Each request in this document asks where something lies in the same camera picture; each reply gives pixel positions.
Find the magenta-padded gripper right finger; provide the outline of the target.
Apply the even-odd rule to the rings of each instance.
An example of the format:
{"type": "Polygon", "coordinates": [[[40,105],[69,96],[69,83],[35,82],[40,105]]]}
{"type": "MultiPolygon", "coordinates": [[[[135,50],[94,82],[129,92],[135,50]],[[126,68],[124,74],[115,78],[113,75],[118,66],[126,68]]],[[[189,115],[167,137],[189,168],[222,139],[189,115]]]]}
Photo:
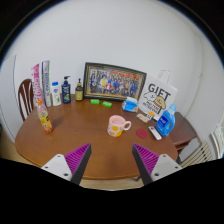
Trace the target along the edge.
{"type": "Polygon", "coordinates": [[[132,145],[132,154],[144,185],[148,185],[182,169],[167,154],[158,155],[136,143],[132,145]]]}

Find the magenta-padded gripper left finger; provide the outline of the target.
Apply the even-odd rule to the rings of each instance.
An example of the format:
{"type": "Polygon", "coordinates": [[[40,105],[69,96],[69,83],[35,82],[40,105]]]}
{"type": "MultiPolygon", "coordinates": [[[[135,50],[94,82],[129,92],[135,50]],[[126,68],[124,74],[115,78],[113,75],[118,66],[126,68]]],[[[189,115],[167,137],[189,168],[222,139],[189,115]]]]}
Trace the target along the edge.
{"type": "Polygon", "coordinates": [[[66,155],[56,154],[42,169],[79,185],[91,153],[91,144],[88,143],[66,155]]]}

